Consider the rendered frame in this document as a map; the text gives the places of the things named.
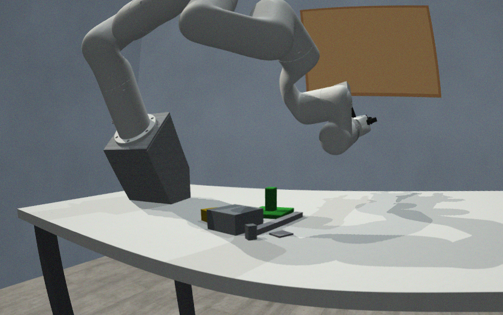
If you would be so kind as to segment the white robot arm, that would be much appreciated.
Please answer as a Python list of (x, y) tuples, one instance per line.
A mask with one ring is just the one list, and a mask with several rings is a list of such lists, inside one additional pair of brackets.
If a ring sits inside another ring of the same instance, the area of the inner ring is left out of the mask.
[[(91, 67), (116, 127), (114, 139), (131, 146), (147, 138), (156, 127), (147, 114), (134, 72), (120, 53), (158, 26), (177, 17), (188, 40), (282, 65), (280, 92), (295, 119), (310, 125), (327, 122), (319, 133), (321, 147), (340, 155), (359, 138), (350, 86), (301, 93), (294, 85), (319, 61), (319, 49), (284, 0), (261, 0), (250, 15), (235, 13), (238, 0), (133, 0), (117, 14), (91, 29), (81, 50)], [(294, 33), (295, 32), (295, 33)], [(293, 40), (294, 39), (294, 40)]]

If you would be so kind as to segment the yellow square nut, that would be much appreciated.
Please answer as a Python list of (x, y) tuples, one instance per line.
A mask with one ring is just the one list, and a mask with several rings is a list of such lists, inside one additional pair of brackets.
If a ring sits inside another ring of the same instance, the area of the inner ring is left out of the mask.
[(201, 220), (205, 222), (207, 222), (207, 209), (211, 208), (201, 209)]

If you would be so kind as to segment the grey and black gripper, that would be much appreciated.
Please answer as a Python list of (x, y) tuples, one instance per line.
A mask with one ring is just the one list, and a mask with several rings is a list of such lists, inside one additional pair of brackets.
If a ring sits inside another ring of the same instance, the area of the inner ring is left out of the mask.
[(353, 119), (355, 119), (355, 121), (359, 125), (359, 130), (360, 130), (359, 137), (367, 134), (371, 130), (370, 124), (377, 122), (376, 117), (372, 118), (372, 117), (368, 117), (367, 115), (357, 116), (357, 117), (354, 117)]

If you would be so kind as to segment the dark grey long bar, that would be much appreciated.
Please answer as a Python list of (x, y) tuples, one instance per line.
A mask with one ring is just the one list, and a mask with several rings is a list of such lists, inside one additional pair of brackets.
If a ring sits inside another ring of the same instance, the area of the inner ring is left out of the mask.
[(257, 235), (266, 233), (268, 231), (271, 231), (275, 228), (281, 227), (283, 225), (286, 225), (290, 222), (293, 222), (295, 220), (298, 220), (303, 217), (303, 212), (294, 212), (290, 213), (288, 215), (285, 215), (283, 217), (274, 219), (272, 221), (263, 223), (261, 225), (257, 225)]

